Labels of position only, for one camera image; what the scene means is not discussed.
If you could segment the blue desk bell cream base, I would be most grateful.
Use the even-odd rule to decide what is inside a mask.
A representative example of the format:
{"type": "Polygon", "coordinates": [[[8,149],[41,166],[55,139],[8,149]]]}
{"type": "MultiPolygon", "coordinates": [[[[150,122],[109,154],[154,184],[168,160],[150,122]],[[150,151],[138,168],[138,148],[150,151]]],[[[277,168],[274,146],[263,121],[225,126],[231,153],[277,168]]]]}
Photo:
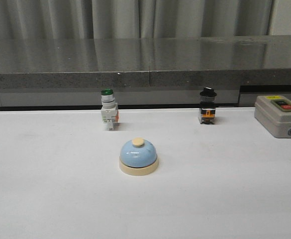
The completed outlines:
{"type": "Polygon", "coordinates": [[[120,151],[119,168],[131,176],[153,173],[159,165],[155,146],[141,137],[126,142],[120,151]]]}

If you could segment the grey stone counter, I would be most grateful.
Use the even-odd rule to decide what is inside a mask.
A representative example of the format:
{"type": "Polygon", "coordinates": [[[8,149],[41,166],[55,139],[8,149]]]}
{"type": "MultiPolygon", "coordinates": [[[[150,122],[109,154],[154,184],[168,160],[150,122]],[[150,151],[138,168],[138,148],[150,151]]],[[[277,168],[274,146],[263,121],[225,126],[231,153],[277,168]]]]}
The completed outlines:
{"type": "Polygon", "coordinates": [[[219,107],[258,95],[291,99],[291,35],[0,40],[0,110],[98,109],[113,89],[122,109],[219,107]]]}

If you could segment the grey curtain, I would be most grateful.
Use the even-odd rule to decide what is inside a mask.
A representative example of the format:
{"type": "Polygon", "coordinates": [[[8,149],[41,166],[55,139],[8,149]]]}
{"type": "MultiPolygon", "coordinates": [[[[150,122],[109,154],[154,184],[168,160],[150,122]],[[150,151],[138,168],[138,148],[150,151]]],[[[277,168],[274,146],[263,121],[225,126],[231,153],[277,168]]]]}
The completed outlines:
{"type": "Polygon", "coordinates": [[[0,39],[291,35],[291,0],[0,0],[0,39]]]}

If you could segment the green pushbutton switch white body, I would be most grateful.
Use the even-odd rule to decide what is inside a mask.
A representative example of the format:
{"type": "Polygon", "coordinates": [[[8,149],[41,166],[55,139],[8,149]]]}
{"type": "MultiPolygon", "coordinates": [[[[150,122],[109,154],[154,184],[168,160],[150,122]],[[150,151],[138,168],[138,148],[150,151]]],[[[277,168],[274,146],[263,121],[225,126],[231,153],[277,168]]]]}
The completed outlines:
{"type": "Polygon", "coordinates": [[[118,103],[115,100],[112,89],[104,89],[101,91],[101,118],[103,123],[107,125],[108,130],[114,130],[115,124],[119,120],[118,103]]]}

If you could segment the black rotary selector switch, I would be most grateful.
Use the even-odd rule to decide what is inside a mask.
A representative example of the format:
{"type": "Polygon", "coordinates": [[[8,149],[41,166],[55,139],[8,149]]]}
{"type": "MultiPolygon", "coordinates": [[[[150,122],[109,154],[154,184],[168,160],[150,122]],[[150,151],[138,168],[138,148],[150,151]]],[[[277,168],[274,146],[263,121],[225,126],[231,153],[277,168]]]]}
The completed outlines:
{"type": "Polygon", "coordinates": [[[217,93],[213,88],[204,87],[200,92],[198,119],[200,124],[214,124],[216,107],[214,104],[217,93]]]}

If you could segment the grey push button switch box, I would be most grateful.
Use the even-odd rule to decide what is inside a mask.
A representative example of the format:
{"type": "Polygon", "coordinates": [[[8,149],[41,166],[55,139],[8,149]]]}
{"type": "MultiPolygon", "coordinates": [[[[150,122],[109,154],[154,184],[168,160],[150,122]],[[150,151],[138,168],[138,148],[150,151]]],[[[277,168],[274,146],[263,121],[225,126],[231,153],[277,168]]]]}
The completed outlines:
{"type": "Polygon", "coordinates": [[[281,95],[258,96],[254,117],[276,138],[291,138],[291,100],[281,95]]]}

